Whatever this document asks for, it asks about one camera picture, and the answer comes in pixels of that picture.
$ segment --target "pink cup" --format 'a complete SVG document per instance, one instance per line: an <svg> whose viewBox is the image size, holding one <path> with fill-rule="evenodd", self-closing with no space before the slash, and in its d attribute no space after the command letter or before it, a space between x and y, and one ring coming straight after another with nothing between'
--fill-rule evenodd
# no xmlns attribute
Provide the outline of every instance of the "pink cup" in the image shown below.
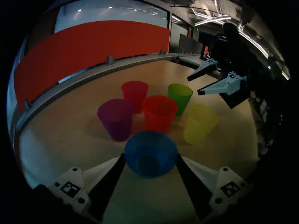
<svg viewBox="0 0 299 224"><path fill-rule="evenodd" d="M130 81L121 86L124 98L134 107L134 113L142 112L142 103L147 97L148 84L141 81Z"/></svg>

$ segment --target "purple cup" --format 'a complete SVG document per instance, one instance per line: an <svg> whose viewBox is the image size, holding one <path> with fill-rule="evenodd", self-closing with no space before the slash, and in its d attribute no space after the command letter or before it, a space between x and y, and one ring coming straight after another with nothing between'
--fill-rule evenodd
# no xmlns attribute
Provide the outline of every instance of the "purple cup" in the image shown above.
<svg viewBox="0 0 299 224"><path fill-rule="evenodd" d="M124 99L113 99L98 109L98 117L115 141L124 141L131 135L133 105Z"/></svg>

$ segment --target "blue cup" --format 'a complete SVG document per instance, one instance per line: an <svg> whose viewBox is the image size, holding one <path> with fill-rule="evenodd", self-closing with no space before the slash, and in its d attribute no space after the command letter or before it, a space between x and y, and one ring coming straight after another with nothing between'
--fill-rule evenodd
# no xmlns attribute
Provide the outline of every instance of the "blue cup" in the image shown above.
<svg viewBox="0 0 299 224"><path fill-rule="evenodd" d="M178 158L178 149L166 135L142 131L127 142L124 157L131 170L142 178L151 179L172 170Z"/></svg>

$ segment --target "green cup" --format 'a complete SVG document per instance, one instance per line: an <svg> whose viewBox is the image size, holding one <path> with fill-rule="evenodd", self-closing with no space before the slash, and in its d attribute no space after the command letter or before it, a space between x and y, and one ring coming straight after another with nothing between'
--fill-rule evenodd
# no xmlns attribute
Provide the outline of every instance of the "green cup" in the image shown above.
<svg viewBox="0 0 299 224"><path fill-rule="evenodd" d="M178 105L176 115L181 115L184 112L192 94L193 91L188 86L182 84L170 84L168 86L168 97Z"/></svg>

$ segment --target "glass window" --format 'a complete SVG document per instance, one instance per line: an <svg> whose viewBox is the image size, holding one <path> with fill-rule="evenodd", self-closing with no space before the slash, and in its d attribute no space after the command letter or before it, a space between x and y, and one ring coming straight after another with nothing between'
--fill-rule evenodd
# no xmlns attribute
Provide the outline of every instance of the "glass window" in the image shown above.
<svg viewBox="0 0 299 224"><path fill-rule="evenodd" d="M127 20L144 22L167 28L167 12L154 6L132 0L81 0L61 6L55 33L79 24Z"/></svg>

